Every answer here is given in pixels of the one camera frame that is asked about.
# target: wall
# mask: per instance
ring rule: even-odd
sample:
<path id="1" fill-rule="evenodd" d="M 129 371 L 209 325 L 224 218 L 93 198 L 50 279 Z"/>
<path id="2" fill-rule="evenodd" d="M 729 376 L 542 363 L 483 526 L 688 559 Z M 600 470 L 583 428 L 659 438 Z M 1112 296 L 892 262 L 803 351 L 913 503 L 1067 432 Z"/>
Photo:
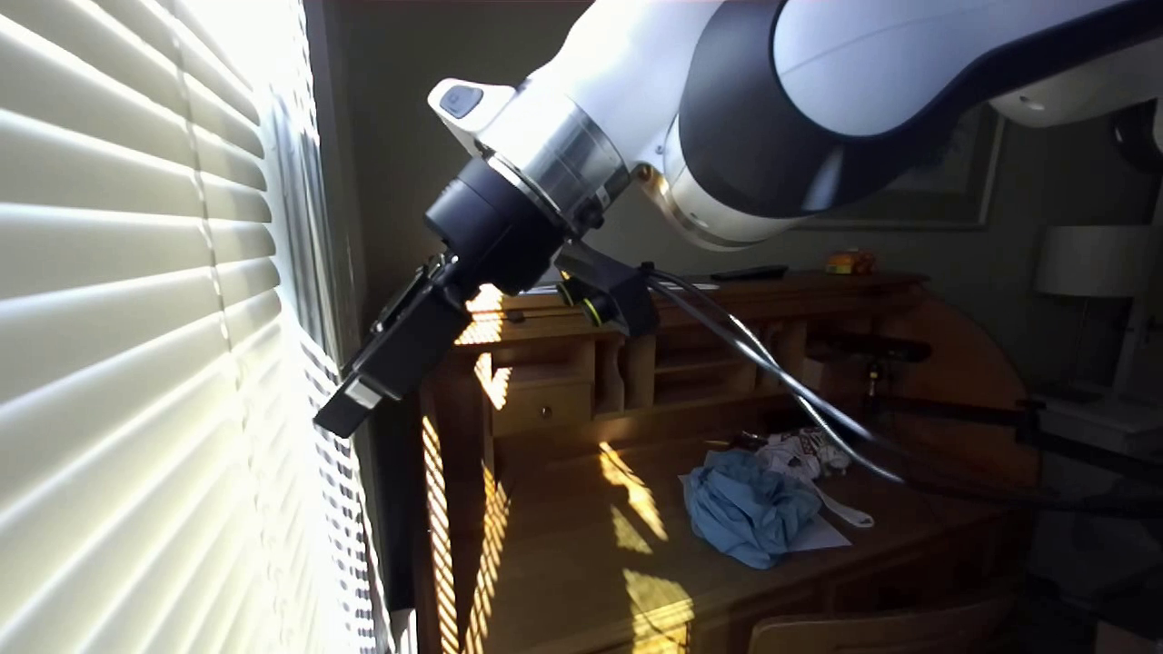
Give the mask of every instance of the wall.
<path id="1" fill-rule="evenodd" d="M 439 76 L 517 82 L 554 50 L 582 2 L 370 2 L 347 0 L 341 42 L 347 61 L 357 181 L 365 236 L 365 311 L 434 248 L 420 212 L 465 164 L 426 107 Z M 1060 130 L 1009 127 L 998 157 L 988 227 L 980 233 L 821 233 L 793 227 L 746 253 L 683 244 L 625 191 L 596 248 L 650 256 L 675 273 L 783 262 L 815 267 L 837 248 L 867 248 L 883 267 L 927 273 L 931 283 L 983 324 L 1027 381 L 1101 376 L 1115 340 L 1115 308 L 1081 308 L 1027 292 L 1038 233 L 1050 222 L 1136 222 L 1150 178 L 1115 159 L 1101 124 Z"/>

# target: towel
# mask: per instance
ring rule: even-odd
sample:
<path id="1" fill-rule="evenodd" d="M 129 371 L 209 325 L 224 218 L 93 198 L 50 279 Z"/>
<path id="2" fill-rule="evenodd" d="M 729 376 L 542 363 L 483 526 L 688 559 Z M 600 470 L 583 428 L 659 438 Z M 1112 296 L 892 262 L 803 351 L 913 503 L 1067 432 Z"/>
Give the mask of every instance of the towel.
<path id="1" fill-rule="evenodd" d="M 821 497 L 793 477 L 768 473 L 748 449 L 713 449 L 683 477 L 691 526 L 723 556 L 768 569 L 821 513 Z"/>

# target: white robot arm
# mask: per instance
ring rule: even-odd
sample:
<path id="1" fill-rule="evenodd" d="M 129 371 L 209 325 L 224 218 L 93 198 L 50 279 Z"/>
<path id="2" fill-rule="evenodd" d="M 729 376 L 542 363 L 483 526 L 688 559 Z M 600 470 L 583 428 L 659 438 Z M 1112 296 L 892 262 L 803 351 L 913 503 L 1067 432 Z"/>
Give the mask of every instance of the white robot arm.
<path id="1" fill-rule="evenodd" d="M 473 153 L 426 215 L 448 252 L 314 422 L 352 432 L 380 397 L 410 391 L 480 283 L 530 285 L 631 178 L 696 244 L 748 248 L 883 189 L 964 107 L 1159 32 L 1163 0 L 596 0 L 518 87 L 444 78 L 428 93 Z M 1115 101 L 1150 93 L 1136 78 Z"/>

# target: lamp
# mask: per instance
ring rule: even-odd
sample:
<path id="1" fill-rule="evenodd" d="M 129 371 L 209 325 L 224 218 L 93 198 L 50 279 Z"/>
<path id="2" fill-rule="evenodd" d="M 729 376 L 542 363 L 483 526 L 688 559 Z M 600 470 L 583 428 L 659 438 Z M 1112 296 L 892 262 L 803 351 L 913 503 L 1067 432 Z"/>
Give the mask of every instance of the lamp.
<path id="1" fill-rule="evenodd" d="M 1041 239 L 1037 292 L 1060 296 L 1130 296 L 1112 391 L 1123 391 L 1147 324 L 1150 226 L 1053 226 Z"/>

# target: wooden chair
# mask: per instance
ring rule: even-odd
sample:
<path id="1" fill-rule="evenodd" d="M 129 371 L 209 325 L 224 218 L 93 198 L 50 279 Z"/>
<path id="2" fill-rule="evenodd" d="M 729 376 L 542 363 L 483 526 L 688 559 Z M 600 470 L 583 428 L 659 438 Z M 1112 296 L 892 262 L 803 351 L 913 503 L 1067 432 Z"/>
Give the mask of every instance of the wooden chair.
<path id="1" fill-rule="evenodd" d="M 759 621 L 748 654 L 995 654 L 988 643 L 1009 609 L 1012 594 L 892 612 L 789 612 Z"/>

